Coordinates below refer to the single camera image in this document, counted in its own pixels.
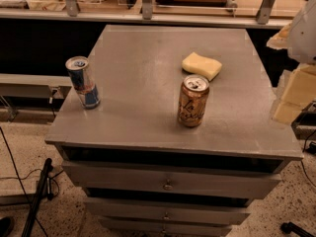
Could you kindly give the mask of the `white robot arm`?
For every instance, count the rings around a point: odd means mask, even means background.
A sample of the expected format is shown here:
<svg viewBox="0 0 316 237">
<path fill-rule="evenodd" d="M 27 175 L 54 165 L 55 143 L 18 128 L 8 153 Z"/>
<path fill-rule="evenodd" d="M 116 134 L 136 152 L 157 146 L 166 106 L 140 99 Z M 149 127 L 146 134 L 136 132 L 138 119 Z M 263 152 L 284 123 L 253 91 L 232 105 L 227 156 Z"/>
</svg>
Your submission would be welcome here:
<svg viewBox="0 0 316 237">
<path fill-rule="evenodd" d="M 316 98 L 316 0 L 308 0 L 293 21 L 270 38 L 267 47 L 286 49 L 299 65 L 289 75 L 273 114 L 291 124 Z"/>
</svg>

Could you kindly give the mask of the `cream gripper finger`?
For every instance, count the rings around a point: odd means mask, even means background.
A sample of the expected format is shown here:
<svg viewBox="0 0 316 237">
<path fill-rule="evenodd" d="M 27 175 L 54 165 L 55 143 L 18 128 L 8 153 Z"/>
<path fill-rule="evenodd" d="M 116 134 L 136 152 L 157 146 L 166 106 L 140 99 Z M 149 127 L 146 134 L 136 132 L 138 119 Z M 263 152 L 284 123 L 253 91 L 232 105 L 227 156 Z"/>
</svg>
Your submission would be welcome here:
<svg viewBox="0 0 316 237">
<path fill-rule="evenodd" d="M 273 120 L 291 124 L 316 98 L 316 65 L 299 64 L 284 85 L 280 98 L 276 101 Z"/>
</svg>

